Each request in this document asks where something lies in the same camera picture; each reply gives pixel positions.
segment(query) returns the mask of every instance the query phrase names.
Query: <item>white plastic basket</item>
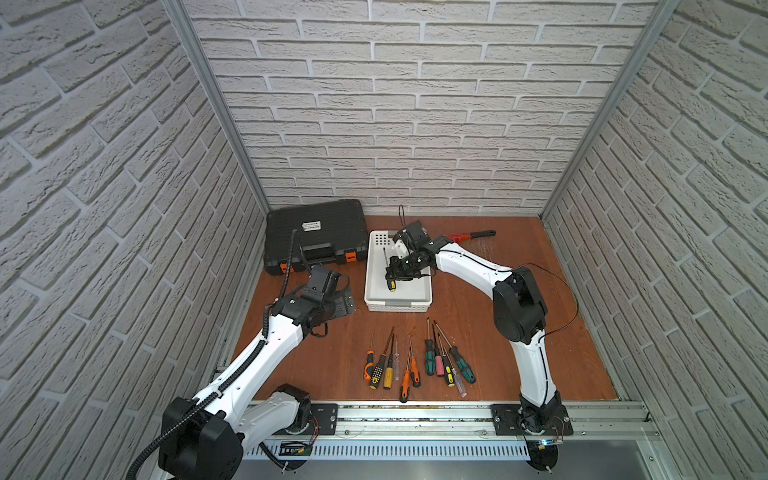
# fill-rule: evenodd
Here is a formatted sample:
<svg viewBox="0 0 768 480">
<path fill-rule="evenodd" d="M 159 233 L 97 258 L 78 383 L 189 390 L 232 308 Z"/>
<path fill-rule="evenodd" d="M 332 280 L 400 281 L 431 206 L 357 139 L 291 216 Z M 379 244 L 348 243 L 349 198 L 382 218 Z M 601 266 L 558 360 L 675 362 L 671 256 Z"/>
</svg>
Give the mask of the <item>white plastic basket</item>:
<svg viewBox="0 0 768 480">
<path fill-rule="evenodd" d="M 389 257 L 395 255 L 387 230 L 374 230 L 368 238 L 366 266 L 366 305 L 372 312 L 424 313 L 432 304 L 432 278 L 423 276 L 409 282 L 396 282 L 390 292 L 384 279 Z M 429 267 L 422 270 L 429 274 Z"/>
</svg>

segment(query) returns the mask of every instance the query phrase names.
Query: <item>brick wallpaper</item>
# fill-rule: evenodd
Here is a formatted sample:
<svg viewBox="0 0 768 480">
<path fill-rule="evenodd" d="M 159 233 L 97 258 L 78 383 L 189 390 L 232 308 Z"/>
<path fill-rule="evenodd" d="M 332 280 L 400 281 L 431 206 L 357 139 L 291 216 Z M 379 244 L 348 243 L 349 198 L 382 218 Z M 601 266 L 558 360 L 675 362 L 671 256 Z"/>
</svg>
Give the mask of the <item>brick wallpaper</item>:
<svg viewBox="0 0 768 480">
<path fill-rule="evenodd" d="M 533 215 L 653 2 L 185 0 L 270 204 Z"/>
<path fill-rule="evenodd" d="M 161 2 L 0 18 L 0 478 L 123 478 L 263 216 Z"/>
<path fill-rule="evenodd" d="M 686 478 L 768 476 L 767 15 L 684 0 L 546 222 Z"/>
</svg>

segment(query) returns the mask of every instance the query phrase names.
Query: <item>black plastic case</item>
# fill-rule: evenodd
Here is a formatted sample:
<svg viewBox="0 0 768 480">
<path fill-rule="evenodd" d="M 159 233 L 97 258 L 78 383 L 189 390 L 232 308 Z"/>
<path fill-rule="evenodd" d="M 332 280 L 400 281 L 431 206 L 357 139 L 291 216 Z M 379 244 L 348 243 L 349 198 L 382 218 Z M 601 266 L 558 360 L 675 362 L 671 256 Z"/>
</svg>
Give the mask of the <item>black plastic case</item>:
<svg viewBox="0 0 768 480">
<path fill-rule="evenodd" d="M 296 241 L 290 261 L 294 271 L 304 270 L 299 241 L 310 265 L 368 259 L 368 228 L 360 200 L 287 207 L 272 210 L 266 216 L 264 269 L 268 274 L 285 273 L 290 233 L 294 228 Z"/>
</svg>

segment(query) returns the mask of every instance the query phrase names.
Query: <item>white label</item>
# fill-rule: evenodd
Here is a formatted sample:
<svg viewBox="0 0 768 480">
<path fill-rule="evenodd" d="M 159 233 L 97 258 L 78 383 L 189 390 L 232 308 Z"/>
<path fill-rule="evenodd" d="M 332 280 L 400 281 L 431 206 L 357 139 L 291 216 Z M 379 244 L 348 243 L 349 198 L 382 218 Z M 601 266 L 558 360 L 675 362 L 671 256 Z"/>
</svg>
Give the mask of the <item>white label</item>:
<svg viewBox="0 0 768 480">
<path fill-rule="evenodd" d="M 304 229 L 305 232 L 311 232 L 313 230 L 320 230 L 320 220 L 318 220 L 317 222 L 302 223 L 301 227 Z"/>
</svg>

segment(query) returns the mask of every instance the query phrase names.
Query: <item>brown wooden surface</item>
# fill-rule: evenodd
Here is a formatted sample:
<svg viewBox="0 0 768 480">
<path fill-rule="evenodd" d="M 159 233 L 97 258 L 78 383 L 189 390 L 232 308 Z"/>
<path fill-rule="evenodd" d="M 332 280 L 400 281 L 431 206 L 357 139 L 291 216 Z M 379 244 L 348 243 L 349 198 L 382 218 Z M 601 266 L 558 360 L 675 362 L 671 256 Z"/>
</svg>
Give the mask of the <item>brown wooden surface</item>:
<svg viewBox="0 0 768 480">
<path fill-rule="evenodd" d="M 466 240 L 462 246 L 499 265 L 517 267 L 533 262 L 564 278 L 547 234 L 536 217 L 419 219 L 432 237 L 496 230 L 495 237 Z M 397 217 L 367 217 L 366 223 L 369 231 L 396 230 L 400 225 Z M 492 302 L 484 293 L 453 275 L 438 272 L 432 278 L 434 299 L 427 313 L 370 312 L 363 300 L 366 264 L 349 263 L 333 268 L 349 275 L 357 312 L 330 321 L 326 338 L 308 336 L 301 342 L 275 369 L 257 394 L 258 399 L 268 397 L 283 383 L 306 390 L 317 400 L 397 399 L 399 385 L 393 383 L 391 390 L 371 390 L 362 377 L 371 331 L 375 332 L 374 362 L 378 362 L 386 335 L 394 326 L 399 337 L 401 362 L 404 364 L 407 358 L 409 333 L 419 361 L 422 386 L 412 389 L 411 398 L 460 400 L 455 388 L 449 388 L 443 378 L 430 377 L 424 372 L 427 316 L 440 324 L 477 376 L 474 385 L 465 382 L 468 395 L 463 400 L 514 401 L 518 398 L 520 379 L 515 356 L 509 342 L 494 327 Z M 573 318 L 573 296 L 560 280 L 536 267 L 530 268 L 549 309 L 547 331 L 552 331 Z M 306 272 L 291 274 L 290 287 L 305 283 L 306 278 Z M 235 355 L 260 331 L 263 308 L 274 301 L 282 280 L 281 276 L 261 274 Z M 580 316 L 569 328 L 548 336 L 545 342 L 552 377 L 564 400 L 616 399 L 616 392 Z"/>
</svg>

